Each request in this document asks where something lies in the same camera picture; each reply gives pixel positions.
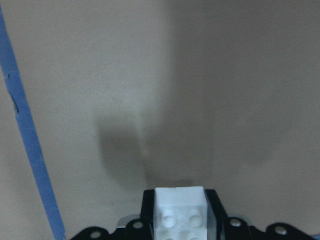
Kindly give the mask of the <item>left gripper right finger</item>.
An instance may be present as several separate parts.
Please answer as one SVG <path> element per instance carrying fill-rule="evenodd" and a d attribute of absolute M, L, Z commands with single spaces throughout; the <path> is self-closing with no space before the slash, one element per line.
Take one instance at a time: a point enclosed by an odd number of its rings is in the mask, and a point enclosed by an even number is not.
<path fill-rule="evenodd" d="M 217 240 L 318 240 L 320 235 L 309 235 L 302 230 L 284 222 L 275 222 L 264 231 L 247 223 L 244 219 L 227 214 L 217 192 L 205 189 L 208 208 L 213 213 L 213 223 L 208 227 L 215 227 Z"/>

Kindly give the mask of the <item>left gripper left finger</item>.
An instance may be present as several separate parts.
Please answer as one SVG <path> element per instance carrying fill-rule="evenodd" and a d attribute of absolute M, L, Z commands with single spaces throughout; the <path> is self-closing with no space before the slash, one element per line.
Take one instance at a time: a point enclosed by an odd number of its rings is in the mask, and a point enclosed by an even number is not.
<path fill-rule="evenodd" d="M 141 209 L 138 216 L 126 220 L 114 232 L 99 226 L 90 226 L 72 237 L 73 240 L 153 240 L 154 237 L 154 199 L 155 191 L 143 192 Z"/>

